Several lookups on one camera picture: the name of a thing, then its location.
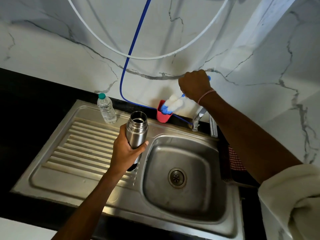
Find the black granite counter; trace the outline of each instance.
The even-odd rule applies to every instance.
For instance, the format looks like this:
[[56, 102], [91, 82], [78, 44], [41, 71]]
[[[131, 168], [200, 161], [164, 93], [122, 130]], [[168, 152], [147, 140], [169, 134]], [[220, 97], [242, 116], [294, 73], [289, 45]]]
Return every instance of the black granite counter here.
[[[74, 207], [11, 193], [10, 190], [75, 101], [95, 104], [98, 96], [1, 68], [0, 74], [0, 217], [58, 230], [74, 212]], [[115, 109], [128, 113], [140, 110], [147, 117], [156, 118], [156, 110], [113, 98], [112, 102]], [[188, 126], [174, 116], [168, 123]], [[199, 128], [202, 132], [210, 131], [208, 123], [202, 123]], [[266, 239], [257, 190], [240, 188], [240, 194], [246, 239]], [[131, 234], [138, 235], [139, 239], [197, 239], [106, 215], [100, 217], [92, 239], [124, 239]]]

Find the white pipe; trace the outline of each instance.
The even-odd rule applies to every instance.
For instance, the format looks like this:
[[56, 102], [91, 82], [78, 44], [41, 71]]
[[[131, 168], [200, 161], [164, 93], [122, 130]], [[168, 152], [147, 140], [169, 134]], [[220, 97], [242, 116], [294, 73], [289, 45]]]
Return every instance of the white pipe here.
[[119, 55], [122, 55], [122, 56], [125, 56], [125, 57], [128, 57], [130, 59], [135, 59], [135, 60], [158, 60], [158, 59], [162, 59], [162, 58], [165, 58], [165, 57], [168, 57], [168, 56], [172, 56], [172, 55], [175, 55], [177, 54], [178, 52], [180, 51], [183, 51], [184, 49], [188, 48], [190, 45], [192, 45], [194, 42], [196, 42], [209, 28], [210, 26], [217, 20], [217, 18], [219, 17], [219, 15], [222, 13], [224, 7], [226, 6], [228, 0], [224, 0], [224, 3], [222, 4], [221, 8], [219, 9], [219, 11], [217, 12], [217, 14], [214, 16], [214, 18], [211, 20], [211, 22], [204, 28], [204, 30], [201, 31], [201, 33], [199, 33], [193, 40], [191, 40], [188, 44], [182, 46], [181, 48], [171, 52], [171, 53], [168, 53], [168, 54], [165, 54], [165, 55], [162, 55], [162, 56], [155, 56], [155, 57], [136, 57], [136, 56], [130, 56], [130, 55], [127, 55], [125, 53], [122, 53], [114, 48], [112, 48], [111, 46], [107, 45], [102, 39], [100, 39], [92, 30], [91, 28], [86, 24], [86, 22], [83, 20], [83, 18], [81, 17], [80, 13], [78, 12], [78, 10], [76, 9], [76, 7], [73, 5], [72, 1], [71, 0], [68, 0], [71, 7], [73, 8], [75, 14], [78, 16], [78, 18], [81, 20], [81, 22], [85, 25], [85, 27], [89, 30], [89, 32], [94, 36], [96, 37], [97, 40], [99, 40], [105, 47], [109, 48], [110, 50], [114, 51], [115, 53], [119, 54]]

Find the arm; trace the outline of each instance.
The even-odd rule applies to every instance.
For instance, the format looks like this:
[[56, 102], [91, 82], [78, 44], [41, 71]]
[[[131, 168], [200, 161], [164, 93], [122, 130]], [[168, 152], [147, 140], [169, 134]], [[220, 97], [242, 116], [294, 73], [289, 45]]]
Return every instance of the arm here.
[[126, 125], [120, 127], [118, 138], [113, 144], [113, 153], [110, 167], [102, 176], [98, 185], [91, 194], [82, 202], [65, 225], [54, 235], [52, 240], [85, 240], [91, 239], [112, 190], [125, 174], [126, 170], [134, 163], [135, 159], [147, 147], [148, 141], [137, 149], [131, 149], [128, 144]]
[[[195, 102], [212, 89], [204, 70], [187, 72], [179, 79], [179, 86]], [[205, 95], [199, 104], [214, 118], [247, 171], [259, 183], [288, 167], [302, 164], [276, 139], [216, 92]]]

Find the red checkered towel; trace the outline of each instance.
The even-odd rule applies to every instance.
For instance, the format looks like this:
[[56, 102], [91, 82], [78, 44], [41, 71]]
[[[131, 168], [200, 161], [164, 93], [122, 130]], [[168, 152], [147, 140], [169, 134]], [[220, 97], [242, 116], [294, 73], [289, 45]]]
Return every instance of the red checkered towel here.
[[230, 160], [230, 168], [232, 170], [246, 171], [245, 166], [242, 164], [237, 153], [232, 149], [231, 146], [229, 146], [229, 160]]

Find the wrist thread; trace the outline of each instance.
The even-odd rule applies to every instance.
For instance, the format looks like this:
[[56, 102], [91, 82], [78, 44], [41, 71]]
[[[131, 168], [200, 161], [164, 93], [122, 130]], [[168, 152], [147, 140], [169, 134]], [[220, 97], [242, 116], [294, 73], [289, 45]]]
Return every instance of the wrist thread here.
[[211, 93], [211, 92], [215, 92], [215, 90], [214, 90], [214, 89], [211, 89], [210, 91], [207, 91], [204, 95], [202, 95], [202, 96], [199, 98], [197, 104], [200, 103], [200, 100], [201, 100], [204, 96], [206, 96], [208, 93]]

